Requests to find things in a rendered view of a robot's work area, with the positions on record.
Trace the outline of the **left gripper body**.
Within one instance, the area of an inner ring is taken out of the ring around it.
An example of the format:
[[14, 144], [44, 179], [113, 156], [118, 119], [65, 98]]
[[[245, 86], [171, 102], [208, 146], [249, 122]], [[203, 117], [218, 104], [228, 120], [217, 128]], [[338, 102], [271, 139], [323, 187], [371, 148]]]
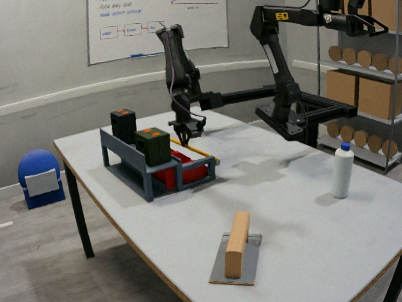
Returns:
[[[367, 15], [359, 15], [358, 14], [358, 9], [354, 8], [353, 6], [350, 5], [350, 1], [348, 2], [347, 8], [348, 8], [348, 14], [337, 14], [335, 18], [335, 24], [336, 27], [339, 31], [346, 32], [346, 35], [350, 37], [350, 14], [355, 14], [356, 16], [360, 17], [361, 19], [367, 21], [369, 23], [369, 16]], [[364, 30], [364, 24], [360, 23], [357, 21], [357, 28], [358, 32], [360, 31], [365, 31]]]

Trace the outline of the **yellow bar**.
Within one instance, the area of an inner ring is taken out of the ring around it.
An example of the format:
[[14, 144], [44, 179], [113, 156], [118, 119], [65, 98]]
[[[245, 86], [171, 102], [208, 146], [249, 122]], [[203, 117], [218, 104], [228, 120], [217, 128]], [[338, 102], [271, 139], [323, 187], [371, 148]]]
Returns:
[[[181, 143], [180, 143], [180, 141], [177, 141], [177, 140], [175, 140], [175, 139], [173, 139], [173, 138], [170, 138], [170, 141], [173, 142], [173, 143], [176, 143], [176, 144], [178, 144], [178, 145], [180, 145], [180, 146], [182, 146]], [[182, 146], [182, 147], [183, 147], [183, 146]], [[189, 150], [191, 150], [191, 151], [193, 151], [193, 152], [196, 152], [196, 153], [198, 153], [198, 154], [200, 154], [200, 155], [202, 155], [202, 156], [205, 156], [205, 157], [211, 156], [211, 155], [209, 155], [209, 154], [207, 154], [207, 153], [205, 153], [205, 152], [203, 152], [203, 151], [200, 151], [200, 150], [198, 150], [198, 149], [196, 149], [196, 148], [193, 148], [193, 147], [191, 147], [191, 146], [189, 146], [189, 145], [186, 145], [186, 144], [185, 144], [185, 148], [187, 148], [187, 149], [189, 149]], [[215, 161], [218, 161], [218, 158], [215, 157]]]

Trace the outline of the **sanding float with wooden handle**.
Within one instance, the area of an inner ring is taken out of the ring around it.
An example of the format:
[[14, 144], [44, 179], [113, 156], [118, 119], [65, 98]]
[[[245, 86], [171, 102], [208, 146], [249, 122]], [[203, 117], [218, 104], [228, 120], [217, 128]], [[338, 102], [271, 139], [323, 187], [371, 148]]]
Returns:
[[249, 221], [249, 212], [235, 213], [231, 232], [223, 232], [209, 283], [254, 286], [261, 234], [247, 232]]

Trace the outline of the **grey metal shelf rack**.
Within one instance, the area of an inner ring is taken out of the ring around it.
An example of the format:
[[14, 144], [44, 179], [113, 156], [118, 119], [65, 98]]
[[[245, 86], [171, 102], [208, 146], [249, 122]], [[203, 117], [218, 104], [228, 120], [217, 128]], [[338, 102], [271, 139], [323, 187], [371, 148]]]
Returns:
[[[220, 165], [220, 160], [218, 159], [218, 161], [215, 161], [215, 157], [212, 155], [182, 164], [181, 159], [171, 154], [171, 162], [150, 168], [146, 165], [145, 155], [136, 150], [135, 144], [127, 145], [126, 143], [109, 134], [105, 130], [99, 128], [99, 131], [104, 167], [106, 167], [111, 173], [113, 173], [117, 178], [119, 178], [123, 183], [125, 183], [148, 203], [154, 201], [154, 197], [175, 190], [177, 192], [182, 192], [184, 190], [199, 186], [201, 184], [216, 179], [215, 166]], [[121, 158], [121, 162], [110, 165], [108, 149], [119, 156]], [[208, 169], [207, 176], [183, 184], [183, 171], [196, 168], [205, 164], [207, 164]], [[171, 167], [174, 167], [175, 188], [166, 190], [165, 184], [152, 176], [151, 173], [155, 173]]]

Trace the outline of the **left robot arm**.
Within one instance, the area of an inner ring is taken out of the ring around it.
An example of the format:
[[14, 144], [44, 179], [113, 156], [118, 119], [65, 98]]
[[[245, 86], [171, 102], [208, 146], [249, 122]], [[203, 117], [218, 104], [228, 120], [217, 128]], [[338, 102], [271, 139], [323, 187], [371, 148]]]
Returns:
[[252, 35], [259, 40], [266, 53], [277, 94], [273, 99], [274, 106], [268, 103], [257, 106], [257, 109], [290, 137], [303, 132], [289, 119], [291, 104], [299, 102], [302, 94], [298, 83], [295, 83], [289, 71], [280, 47], [279, 22], [291, 22], [303, 26], [325, 26], [327, 29], [338, 30], [335, 18], [340, 13], [331, 11], [341, 10], [341, 0], [318, 0], [318, 2], [317, 10], [256, 6], [250, 24]]

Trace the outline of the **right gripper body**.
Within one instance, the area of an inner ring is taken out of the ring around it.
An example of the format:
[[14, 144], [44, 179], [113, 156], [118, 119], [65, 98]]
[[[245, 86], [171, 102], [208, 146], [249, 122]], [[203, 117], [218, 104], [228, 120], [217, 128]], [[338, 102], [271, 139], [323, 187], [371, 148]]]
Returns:
[[190, 132], [198, 131], [202, 130], [203, 126], [206, 125], [206, 123], [202, 122], [203, 120], [192, 118], [191, 114], [188, 113], [187, 111], [181, 114], [175, 113], [175, 117], [176, 121], [175, 120], [169, 121], [168, 126], [173, 125], [173, 128], [176, 128], [176, 131], [178, 132], [185, 131], [186, 127], [189, 129]]

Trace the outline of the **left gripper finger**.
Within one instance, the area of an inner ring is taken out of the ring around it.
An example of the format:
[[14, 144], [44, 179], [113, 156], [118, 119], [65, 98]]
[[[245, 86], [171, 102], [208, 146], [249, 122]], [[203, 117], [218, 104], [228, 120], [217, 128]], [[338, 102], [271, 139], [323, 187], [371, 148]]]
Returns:
[[[368, 26], [370, 29], [358, 32], [357, 21]], [[373, 32], [375, 32], [375, 27], [373, 25], [371, 25], [370, 23], [361, 19], [360, 17], [356, 16], [355, 14], [350, 14], [350, 37], [357, 37], [357, 36], [361, 36], [361, 35], [365, 35], [365, 34], [369, 34], [369, 33], [373, 33]]]
[[373, 33], [370, 33], [370, 34], [369, 34], [369, 37], [374, 37], [374, 36], [381, 35], [381, 34], [384, 34], [384, 33], [388, 33], [388, 32], [389, 32], [389, 28], [388, 28], [387, 26], [385, 26], [384, 24], [382, 24], [380, 21], [378, 21], [378, 20], [377, 20], [376, 18], [374, 18], [373, 16], [369, 16], [369, 23], [374, 26], [374, 22], [377, 23], [378, 25], [380, 25], [381, 27], [383, 27], [384, 30], [378, 31], [378, 32], [375, 32], [375, 33], [374, 33], [374, 32], [373, 32]]

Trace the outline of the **white bottle with blue cap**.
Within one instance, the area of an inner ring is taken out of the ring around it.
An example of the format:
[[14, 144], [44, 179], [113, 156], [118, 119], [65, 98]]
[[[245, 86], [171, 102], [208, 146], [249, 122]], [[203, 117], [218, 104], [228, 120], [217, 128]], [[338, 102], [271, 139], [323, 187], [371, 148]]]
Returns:
[[331, 196], [343, 199], [349, 194], [354, 153], [349, 143], [341, 143], [341, 149], [335, 152]]

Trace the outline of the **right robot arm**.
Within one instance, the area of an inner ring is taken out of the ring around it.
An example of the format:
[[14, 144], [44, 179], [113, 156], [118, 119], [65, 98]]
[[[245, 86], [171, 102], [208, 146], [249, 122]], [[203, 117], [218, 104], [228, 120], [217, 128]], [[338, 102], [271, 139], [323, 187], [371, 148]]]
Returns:
[[[191, 98], [212, 94], [213, 91], [206, 93], [201, 92], [200, 84], [198, 81], [201, 79], [199, 77], [200, 71], [199, 68], [195, 67], [194, 62], [192, 62], [189, 57], [187, 57], [187, 53], [183, 47], [181, 40], [182, 38], [184, 38], [184, 35], [182, 35], [183, 30], [181, 25], [171, 25], [170, 28], [166, 29], [166, 31], [167, 32], [165, 32], [163, 28], [155, 30], [157, 37], [160, 39], [160, 41], [162, 40], [161, 42], [164, 46], [166, 59], [166, 85], [170, 94], [170, 87], [172, 82], [172, 65], [174, 69], [174, 83], [172, 94], [176, 99], [176, 102], [184, 109], [187, 109], [188, 107], [190, 107]], [[184, 92], [185, 90], [187, 90], [187, 92]], [[187, 127], [185, 129], [185, 133], [191, 139], [201, 137], [202, 132], [204, 132], [204, 127], [202, 130], [193, 132], [190, 132]]]

